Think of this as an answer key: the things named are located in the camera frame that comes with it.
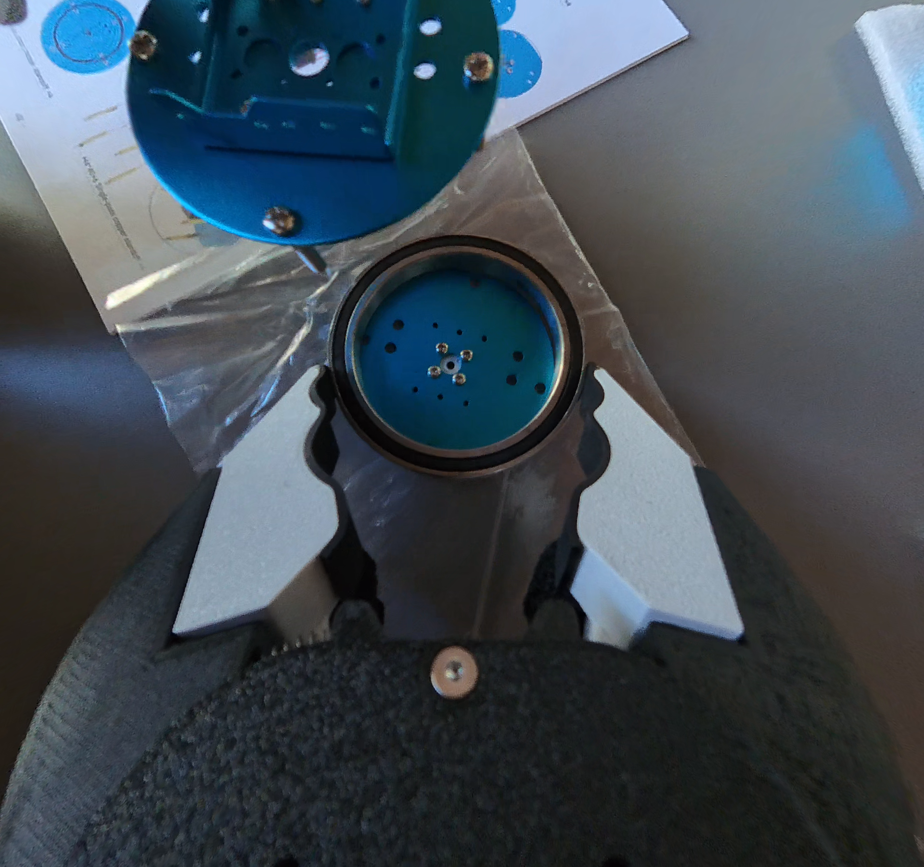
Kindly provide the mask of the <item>white foam sheet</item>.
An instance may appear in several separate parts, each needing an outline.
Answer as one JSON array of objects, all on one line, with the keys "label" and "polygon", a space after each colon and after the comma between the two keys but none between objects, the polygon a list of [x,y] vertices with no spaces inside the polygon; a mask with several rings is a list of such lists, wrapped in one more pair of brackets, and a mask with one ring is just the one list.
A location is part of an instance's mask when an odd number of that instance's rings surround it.
[{"label": "white foam sheet", "polygon": [[855,24],[918,184],[923,185],[923,5],[867,11]]}]

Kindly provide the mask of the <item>grey desk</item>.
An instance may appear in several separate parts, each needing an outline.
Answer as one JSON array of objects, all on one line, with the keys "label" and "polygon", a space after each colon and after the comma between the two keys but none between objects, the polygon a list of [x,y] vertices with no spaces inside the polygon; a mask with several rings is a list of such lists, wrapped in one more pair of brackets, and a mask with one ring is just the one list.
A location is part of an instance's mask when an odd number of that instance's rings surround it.
[{"label": "grey desk", "polygon": [[[922,191],[854,24],[666,0],[680,46],[522,130],[699,454],[870,679],[922,667]],[[2,134],[2,632],[52,665],[191,488]]]}]

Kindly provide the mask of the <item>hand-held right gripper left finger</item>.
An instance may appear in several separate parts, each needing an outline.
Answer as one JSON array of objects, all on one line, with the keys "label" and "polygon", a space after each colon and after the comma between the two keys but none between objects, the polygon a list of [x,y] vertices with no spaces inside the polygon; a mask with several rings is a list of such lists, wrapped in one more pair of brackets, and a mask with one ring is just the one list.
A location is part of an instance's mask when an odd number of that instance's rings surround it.
[{"label": "hand-held right gripper left finger", "polygon": [[383,619],[375,563],[333,477],[334,413],[330,371],[313,366],[224,457],[174,635],[264,623],[303,644],[353,600]]}]

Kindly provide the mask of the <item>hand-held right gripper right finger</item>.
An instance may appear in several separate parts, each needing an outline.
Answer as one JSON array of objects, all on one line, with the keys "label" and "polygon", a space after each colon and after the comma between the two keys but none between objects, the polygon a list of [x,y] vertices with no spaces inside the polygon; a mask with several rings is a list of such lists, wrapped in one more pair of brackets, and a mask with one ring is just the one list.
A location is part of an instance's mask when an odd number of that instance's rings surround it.
[{"label": "hand-held right gripper right finger", "polygon": [[585,639],[620,649],[653,625],[738,640],[744,623],[687,451],[601,366],[586,371],[579,414],[586,478],[539,557],[526,618],[558,599]]}]

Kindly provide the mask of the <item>blue disc with square bracket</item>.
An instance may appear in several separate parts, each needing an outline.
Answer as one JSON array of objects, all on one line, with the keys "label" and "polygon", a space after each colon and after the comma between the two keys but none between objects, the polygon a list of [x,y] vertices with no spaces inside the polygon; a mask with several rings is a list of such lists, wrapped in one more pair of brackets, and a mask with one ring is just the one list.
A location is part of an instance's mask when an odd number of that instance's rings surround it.
[{"label": "blue disc with square bracket", "polygon": [[[491,0],[149,0],[156,54],[128,65],[128,113],[165,190],[254,241],[272,206],[298,244],[338,242],[409,216],[487,132],[499,31]],[[464,76],[485,51],[494,76]]]}]

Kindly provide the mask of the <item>silver bearing ring blue base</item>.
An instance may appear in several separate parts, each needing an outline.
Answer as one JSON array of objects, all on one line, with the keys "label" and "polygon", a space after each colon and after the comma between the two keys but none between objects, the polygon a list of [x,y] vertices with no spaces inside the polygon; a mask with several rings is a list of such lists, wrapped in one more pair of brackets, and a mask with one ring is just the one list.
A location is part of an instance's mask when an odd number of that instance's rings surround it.
[{"label": "silver bearing ring blue base", "polygon": [[568,414],[585,344],[565,288],[535,257],[475,235],[411,242],[371,266],[333,320],[338,404],[417,471],[492,472]]}]

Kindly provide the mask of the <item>white instruction manual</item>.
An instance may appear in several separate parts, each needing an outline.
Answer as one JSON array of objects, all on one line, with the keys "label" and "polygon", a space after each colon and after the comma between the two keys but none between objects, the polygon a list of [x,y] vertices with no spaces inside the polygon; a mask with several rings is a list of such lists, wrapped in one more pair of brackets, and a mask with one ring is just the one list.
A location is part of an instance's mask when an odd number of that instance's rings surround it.
[{"label": "white instruction manual", "polygon": [[[184,295],[123,291],[164,269],[217,268],[267,251],[183,209],[142,159],[124,104],[128,42],[147,0],[26,0],[2,26],[2,123],[101,319]],[[488,136],[683,42],[663,0],[492,0],[502,59]]]}]

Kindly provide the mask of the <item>clear plastic bag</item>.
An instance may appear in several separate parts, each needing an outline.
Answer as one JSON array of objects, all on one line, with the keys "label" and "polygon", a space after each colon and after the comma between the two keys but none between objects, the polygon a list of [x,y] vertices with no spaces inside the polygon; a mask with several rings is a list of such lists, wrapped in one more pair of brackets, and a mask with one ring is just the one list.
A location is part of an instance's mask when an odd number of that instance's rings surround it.
[{"label": "clear plastic bag", "polygon": [[[191,298],[118,328],[195,469],[216,469],[218,478],[224,457],[309,368],[324,366],[333,378],[329,340],[344,297],[387,254],[440,235],[506,242],[547,266],[577,309],[582,381],[589,366],[604,368],[698,469],[625,320],[516,133],[482,149],[399,225],[323,248],[326,274],[311,273],[293,251],[259,253]],[[383,455],[345,417],[334,388],[333,477],[376,566],[386,637],[525,634],[524,601],[539,557],[559,538],[570,498],[586,478],[577,458],[580,391],[531,453],[492,472],[448,475]]]}]

